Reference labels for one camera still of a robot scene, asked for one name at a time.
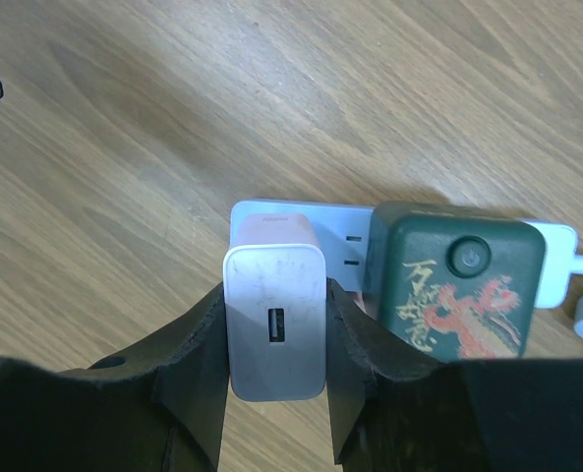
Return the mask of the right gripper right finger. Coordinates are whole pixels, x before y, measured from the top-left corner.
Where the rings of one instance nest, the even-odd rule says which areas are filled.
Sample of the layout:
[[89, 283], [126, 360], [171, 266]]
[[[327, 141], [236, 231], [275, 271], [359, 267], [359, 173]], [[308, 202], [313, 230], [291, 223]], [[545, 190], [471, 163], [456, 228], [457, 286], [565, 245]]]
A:
[[583, 471], [583, 359], [443, 364], [326, 289], [326, 386], [346, 471]]

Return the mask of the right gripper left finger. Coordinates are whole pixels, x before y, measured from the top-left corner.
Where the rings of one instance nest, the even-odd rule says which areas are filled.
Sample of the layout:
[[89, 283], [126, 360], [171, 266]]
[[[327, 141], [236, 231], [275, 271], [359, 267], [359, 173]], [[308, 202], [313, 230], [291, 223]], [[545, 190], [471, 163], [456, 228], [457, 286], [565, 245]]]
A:
[[0, 357], [0, 471], [214, 471], [228, 381], [221, 287], [86, 369]]

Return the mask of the dark green cube socket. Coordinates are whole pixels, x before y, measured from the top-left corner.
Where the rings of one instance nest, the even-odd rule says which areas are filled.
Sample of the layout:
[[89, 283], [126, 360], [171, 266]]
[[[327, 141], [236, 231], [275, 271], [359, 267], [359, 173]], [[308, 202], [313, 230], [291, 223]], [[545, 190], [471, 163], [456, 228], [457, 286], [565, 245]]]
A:
[[442, 361], [526, 349], [546, 241], [519, 219], [466, 206], [386, 202], [371, 215], [366, 313]]

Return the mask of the white cube adapter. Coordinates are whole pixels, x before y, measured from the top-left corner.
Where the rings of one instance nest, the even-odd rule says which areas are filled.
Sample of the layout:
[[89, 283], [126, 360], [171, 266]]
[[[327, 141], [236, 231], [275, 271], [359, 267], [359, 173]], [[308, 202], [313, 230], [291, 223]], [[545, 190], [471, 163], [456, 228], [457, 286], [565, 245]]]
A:
[[230, 381], [244, 401], [312, 399], [325, 386], [326, 273], [312, 244], [243, 245], [223, 262]]

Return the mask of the blue power strip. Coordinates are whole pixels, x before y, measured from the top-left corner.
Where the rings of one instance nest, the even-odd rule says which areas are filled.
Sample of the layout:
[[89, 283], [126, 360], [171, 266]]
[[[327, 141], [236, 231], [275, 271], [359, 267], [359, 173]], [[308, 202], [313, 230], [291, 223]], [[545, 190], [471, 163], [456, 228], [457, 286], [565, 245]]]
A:
[[[243, 220], [253, 213], [302, 213], [312, 223], [326, 262], [326, 275], [347, 291], [359, 292], [365, 273], [369, 242], [370, 206], [276, 200], [245, 200], [233, 206], [230, 242]], [[565, 300], [570, 278], [583, 274], [583, 256], [577, 254], [578, 234], [572, 227], [528, 219], [546, 241], [546, 255], [535, 306], [552, 309]]]

